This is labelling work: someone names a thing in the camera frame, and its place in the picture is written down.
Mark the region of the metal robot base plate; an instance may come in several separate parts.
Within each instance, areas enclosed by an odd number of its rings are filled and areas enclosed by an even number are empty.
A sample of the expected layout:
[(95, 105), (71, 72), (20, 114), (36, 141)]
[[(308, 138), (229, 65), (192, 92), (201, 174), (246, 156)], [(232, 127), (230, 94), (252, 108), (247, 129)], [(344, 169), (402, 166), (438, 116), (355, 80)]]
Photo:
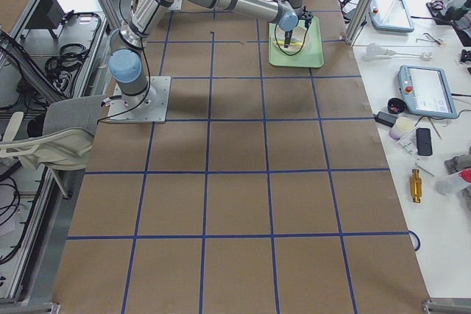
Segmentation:
[(170, 76), (150, 76), (150, 88), (142, 93), (130, 96), (124, 83), (118, 82), (113, 92), (120, 96), (109, 105), (107, 119), (115, 124), (164, 123), (168, 111)]

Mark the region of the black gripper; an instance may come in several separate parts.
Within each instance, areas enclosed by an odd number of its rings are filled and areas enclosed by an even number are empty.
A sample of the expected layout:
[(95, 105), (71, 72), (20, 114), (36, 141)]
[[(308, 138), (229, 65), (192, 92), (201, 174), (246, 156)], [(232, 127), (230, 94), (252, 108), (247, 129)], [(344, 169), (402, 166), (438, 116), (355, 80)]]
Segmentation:
[(305, 28), (309, 28), (311, 26), (314, 14), (310, 11), (303, 12), (301, 15), (298, 16), (299, 22), (303, 21), (303, 25)]
[(293, 31), (284, 32), (284, 42), (285, 43), (290, 43), (291, 42), (292, 34), (293, 34)]

